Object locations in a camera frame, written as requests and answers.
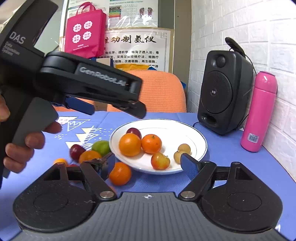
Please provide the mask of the orange tangerine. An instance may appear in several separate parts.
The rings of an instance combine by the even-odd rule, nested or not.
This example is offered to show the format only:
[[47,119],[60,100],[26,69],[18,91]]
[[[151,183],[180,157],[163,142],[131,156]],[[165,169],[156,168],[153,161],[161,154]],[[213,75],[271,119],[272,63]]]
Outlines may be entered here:
[[142,138],[142,149],[145,153],[155,154],[162,148],[161,139],[154,134],[148,134]]
[[80,155],[78,163],[81,164],[82,162],[85,162],[85,161],[90,161],[93,159],[100,159],[100,158],[102,158],[100,153],[98,153],[94,150],[89,150],[89,151],[83,152]]

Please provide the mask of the small orange kumquat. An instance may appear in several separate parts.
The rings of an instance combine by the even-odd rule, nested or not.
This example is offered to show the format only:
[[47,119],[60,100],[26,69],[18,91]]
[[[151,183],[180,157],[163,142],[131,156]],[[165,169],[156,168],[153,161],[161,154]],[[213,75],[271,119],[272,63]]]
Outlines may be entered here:
[[68,162],[67,162],[67,160],[64,159],[64,158],[58,158],[58,159],[56,159],[56,160],[53,162],[53,164],[61,164],[61,163],[63,163],[63,164],[65,164],[66,166],[68,166]]

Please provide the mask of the red yellow apple fruit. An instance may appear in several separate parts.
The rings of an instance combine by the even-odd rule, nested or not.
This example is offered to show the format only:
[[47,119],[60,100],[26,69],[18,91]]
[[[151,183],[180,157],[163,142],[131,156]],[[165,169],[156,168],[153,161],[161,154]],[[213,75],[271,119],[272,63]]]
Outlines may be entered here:
[[155,170],[165,170],[170,166],[170,159],[164,154],[157,152],[151,157],[151,165]]

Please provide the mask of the orange chair left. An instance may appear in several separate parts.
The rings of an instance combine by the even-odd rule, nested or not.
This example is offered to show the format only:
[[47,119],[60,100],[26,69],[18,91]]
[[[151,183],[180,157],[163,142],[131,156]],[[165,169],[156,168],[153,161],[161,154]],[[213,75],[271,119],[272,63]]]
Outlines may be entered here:
[[95,112],[94,102],[91,100],[67,97],[62,105],[53,105],[56,111],[78,111],[92,115]]

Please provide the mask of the orange chair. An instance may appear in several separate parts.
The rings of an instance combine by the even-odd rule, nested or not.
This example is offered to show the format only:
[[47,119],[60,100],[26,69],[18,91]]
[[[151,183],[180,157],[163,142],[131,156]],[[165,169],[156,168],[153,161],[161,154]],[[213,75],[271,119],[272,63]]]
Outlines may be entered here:
[[91,100],[67,97],[62,105],[53,105],[56,111],[78,111],[92,115],[95,112],[94,102]]
[[139,101],[150,113],[185,113],[186,96],[177,76],[156,70],[130,70],[142,79]]

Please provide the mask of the green lime fruit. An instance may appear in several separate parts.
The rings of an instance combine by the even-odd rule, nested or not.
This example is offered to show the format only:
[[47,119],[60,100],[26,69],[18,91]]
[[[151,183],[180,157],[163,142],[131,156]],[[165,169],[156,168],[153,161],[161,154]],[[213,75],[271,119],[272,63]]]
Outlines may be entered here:
[[92,145],[91,149],[99,153],[102,157],[111,152],[108,141],[97,141]]

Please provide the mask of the blue patterned tablecloth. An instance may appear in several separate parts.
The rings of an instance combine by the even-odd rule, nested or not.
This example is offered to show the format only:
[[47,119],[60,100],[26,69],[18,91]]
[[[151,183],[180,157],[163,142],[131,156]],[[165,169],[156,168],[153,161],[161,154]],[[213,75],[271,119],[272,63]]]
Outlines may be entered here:
[[[73,144],[90,145],[98,140],[108,140],[119,126],[134,121],[134,117],[122,112],[99,111],[93,115],[79,112],[61,112],[62,132],[47,133],[43,149],[37,150],[23,172],[11,173],[3,180],[1,187],[1,239],[10,240],[19,233],[19,226],[13,215],[14,199],[32,182],[47,171],[58,158],[69,159],[69,148]],[[240,145],[241,131],[219,136],[198,124],[194,113],[148,113],[147,118],[163,118],[180,121],[195,127],[206,138],[209,160],[219,166],[241,162],[282,200],[283,212],[280,218],[280,232],[290,240],[295,239],[295,181],[276,159],[261,148],[251,153]],[[189,183],[185,173],[173,175],[149,175],[134,171],[132,179],[116,192],[164,192],[180,193]]]

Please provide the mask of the orange chair right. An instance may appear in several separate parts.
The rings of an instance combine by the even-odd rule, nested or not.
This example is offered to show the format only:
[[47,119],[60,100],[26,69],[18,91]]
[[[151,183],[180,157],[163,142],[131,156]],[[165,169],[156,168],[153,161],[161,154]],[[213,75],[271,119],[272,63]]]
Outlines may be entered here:
[[142,79],[139,101],[150,113],[185,113],[186,96],[177,76],[156,70],[130,70]]

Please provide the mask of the dark red plum on table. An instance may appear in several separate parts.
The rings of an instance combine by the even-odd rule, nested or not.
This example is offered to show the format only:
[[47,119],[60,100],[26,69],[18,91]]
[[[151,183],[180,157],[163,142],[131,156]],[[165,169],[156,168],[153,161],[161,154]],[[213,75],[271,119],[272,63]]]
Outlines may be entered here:
[[78,144],[74,144],[71,148],[70,148],[70,157],[72,160],[79,162],[79,158],[81,156],[82,153],[84,153],[86,150],[81,147]]

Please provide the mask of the yellow-green grape back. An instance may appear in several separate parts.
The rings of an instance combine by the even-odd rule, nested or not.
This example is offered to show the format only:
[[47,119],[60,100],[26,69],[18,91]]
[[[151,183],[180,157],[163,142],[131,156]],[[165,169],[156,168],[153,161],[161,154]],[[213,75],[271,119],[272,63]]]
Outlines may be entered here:
[[178,151],[180,152],[186,152],[187,154],[191,153],[191,148],[188,144],[181,144],[178,147]]

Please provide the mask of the large orange in plate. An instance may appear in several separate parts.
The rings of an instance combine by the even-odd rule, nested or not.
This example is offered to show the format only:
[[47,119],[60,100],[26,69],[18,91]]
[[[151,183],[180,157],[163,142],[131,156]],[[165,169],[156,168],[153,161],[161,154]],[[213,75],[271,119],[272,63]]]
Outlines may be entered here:
[[121,154],[128,157],[134,157],[141,151],[141,139],[133,133],[126,133],[121,137],[118,147]]

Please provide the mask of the white poster with chinese text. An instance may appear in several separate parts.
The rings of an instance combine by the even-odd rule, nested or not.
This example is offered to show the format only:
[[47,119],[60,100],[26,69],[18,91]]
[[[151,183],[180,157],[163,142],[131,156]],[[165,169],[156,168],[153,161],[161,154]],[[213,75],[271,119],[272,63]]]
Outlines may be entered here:
[[107,30],[101,58],[116,64],[145,64],[158,71],[173,70],[174,30],[128,28]]

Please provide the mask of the pink tote bag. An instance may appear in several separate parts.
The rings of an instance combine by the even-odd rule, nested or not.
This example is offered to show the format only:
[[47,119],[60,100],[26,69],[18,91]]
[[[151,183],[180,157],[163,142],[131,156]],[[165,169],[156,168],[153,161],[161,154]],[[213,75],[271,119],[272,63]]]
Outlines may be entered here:
[[106,18],[92,3],[81,4],[67,20],[64,51],[87,59],[102,56]]

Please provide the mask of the pink thermos bottle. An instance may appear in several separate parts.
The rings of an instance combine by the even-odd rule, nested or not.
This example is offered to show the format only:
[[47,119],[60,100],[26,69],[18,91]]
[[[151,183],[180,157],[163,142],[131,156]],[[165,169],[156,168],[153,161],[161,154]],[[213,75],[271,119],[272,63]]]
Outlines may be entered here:
[[240,141],[245,150],[260,150],[273,114],[277,91],[275,75],[264,71],[256,75],[250,110]]

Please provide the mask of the black speaker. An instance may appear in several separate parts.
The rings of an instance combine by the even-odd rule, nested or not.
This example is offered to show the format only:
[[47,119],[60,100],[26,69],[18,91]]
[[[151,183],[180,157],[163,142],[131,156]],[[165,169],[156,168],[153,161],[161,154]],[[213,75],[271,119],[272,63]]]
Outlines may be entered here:
[[253,75],[252,64],[239,53],[210,51],[201,87],[199,122],[219,135],[236,129],[245,116]]

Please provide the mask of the upper wall poster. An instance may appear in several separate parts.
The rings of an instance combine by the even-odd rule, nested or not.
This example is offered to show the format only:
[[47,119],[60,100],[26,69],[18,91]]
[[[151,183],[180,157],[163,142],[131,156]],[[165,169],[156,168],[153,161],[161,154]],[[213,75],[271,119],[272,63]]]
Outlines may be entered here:
[[96,9],[107,15],[107,28],[158,27],[158,1],[92,0]]

